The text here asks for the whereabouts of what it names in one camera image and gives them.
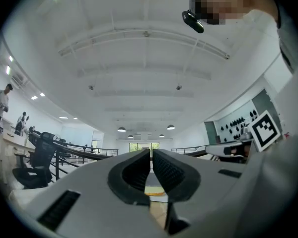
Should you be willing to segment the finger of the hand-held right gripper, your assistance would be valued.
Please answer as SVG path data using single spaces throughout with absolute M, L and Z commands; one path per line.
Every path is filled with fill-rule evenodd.
M 232 141 L 225 143 L 218 143 L 207 145 L 205 151 L 207 154 L 211 154 L 219 158 L 224 162 L 242 162 L 243 154 L 238 154 L 238 147 L 243 146 L 241 141 Z

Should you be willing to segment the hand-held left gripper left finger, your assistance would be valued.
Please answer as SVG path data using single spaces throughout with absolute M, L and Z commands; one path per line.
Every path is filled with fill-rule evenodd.
M 165 236 L 149 210 L 149 172 L 149 150 L 93 162 L 44 189 L 25 211 L 49 235 Z

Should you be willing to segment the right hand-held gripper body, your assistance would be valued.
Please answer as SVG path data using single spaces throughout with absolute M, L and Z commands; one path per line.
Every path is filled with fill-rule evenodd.
M 251 143 L 248 157 L 264 152 L 281 137 L 281 133 L 268 110 L 265 110 L 257 119 L 243 128 L 240 141 L 245 145 Z

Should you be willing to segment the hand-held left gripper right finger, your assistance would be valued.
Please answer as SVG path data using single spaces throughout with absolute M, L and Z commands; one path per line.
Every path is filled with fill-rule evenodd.
M 153 150 L 153 171 L 168 196 L 164 229 L 174 235 L 211 211 L 233 188 L 245 164 Z

